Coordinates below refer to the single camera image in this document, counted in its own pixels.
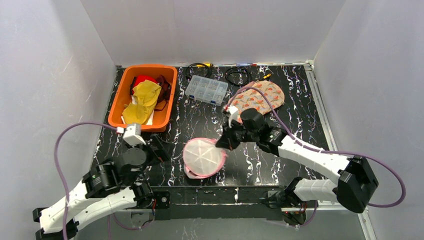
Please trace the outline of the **white mesh laundry bag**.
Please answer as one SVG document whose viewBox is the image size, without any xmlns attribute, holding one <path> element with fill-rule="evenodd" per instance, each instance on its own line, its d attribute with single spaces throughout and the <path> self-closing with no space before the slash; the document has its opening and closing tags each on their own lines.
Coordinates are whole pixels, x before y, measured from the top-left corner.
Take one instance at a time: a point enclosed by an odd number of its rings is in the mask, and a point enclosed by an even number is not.
<svg viewBox="0 0 424 240">
<path fill-rule="evenodd" d="M 184 172 L 190 179 L 206 179 L 224 166 L 227 153 L 216 147 L 217 140 L 197 137 L 189 140 L 182 152 Z"/>
</svg>

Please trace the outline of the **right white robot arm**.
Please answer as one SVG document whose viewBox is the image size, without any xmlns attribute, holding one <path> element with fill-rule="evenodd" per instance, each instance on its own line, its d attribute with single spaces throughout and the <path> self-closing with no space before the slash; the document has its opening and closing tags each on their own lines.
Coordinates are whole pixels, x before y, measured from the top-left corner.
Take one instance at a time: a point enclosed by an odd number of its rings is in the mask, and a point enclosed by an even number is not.
<svg viewBox="0 0 424 240">
<path fill-rule="evenodd" d="M 310 180 L 294 178 L 281 191 L 271 193 L 264 202 L 270 208 L 296 207 L 308 201 L 328 201 L 341 204 L 354 213 L 363 213 L 379 182 L 363 156 L 347 157 L 325 153 L 308 143 L 292 139 L 286 130 L 270 126 L 254 108 L 241 113 L 242 122 L 236 120 L 238 109 L 225 107 L 227 121 L 216 147 L 236 149 L 240 143 L 255 143 L 259 149 L 277 157 L 295 161 L 325 176 Z"/>
</svg>

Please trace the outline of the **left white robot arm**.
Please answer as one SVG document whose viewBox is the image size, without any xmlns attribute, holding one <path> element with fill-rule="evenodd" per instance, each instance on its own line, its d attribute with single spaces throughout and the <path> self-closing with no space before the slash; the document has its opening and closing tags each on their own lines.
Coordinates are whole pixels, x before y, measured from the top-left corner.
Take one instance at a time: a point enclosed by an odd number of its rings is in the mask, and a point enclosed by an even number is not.
<svg viewBox="0 0 424 240">
<path fill-rule="evenodd" d="M 72 239 L 90 223 L 121 210 L 140 208 L 154 214 L 162 195 L 151 189 L 145 170 L 171 157 L 157 134 L 148 142 L 140 136 L 135 140 L 136 145 L 92 168 L 67 196 L 50 207 L 35 208 L 33 220 L 40 225 L 35 238 Z"/>
</svg>

